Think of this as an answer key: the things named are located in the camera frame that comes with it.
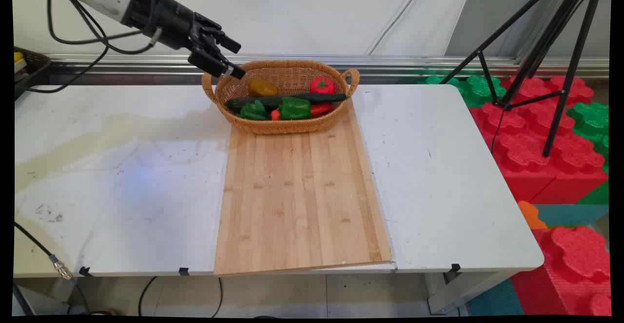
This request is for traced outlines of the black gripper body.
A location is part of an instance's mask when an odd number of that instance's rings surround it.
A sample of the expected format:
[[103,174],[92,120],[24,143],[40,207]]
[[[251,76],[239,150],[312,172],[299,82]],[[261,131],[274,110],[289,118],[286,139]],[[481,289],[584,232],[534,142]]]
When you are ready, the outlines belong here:
[[174,50],[204,46],[201,36],[208,35],[207,31],[221,32],[218,23],[174,0],[156,0],[149,12],[146,35]]

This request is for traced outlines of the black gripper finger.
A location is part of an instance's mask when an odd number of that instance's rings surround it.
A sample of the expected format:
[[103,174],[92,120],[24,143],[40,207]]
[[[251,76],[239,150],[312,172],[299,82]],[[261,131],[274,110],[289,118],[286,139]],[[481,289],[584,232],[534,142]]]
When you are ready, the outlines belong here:
[[217,22],[201,14],[195,14],[195,25],[198,26],[198,36],[203,37],[206,44],[213,41],[216,45],[223,46],[234,54],[238,54],[240,51],[241,44],[228,37]]
[[237,79],[242,79],[246,74],[243,68],[229,62],[221,53],[210,55],[200,48],[200,46],[194,46],[192,50],[190,50],[188,62],[198,69],[203,70],[206,74],[210,74],[216,78],[221,75],[229,75]]

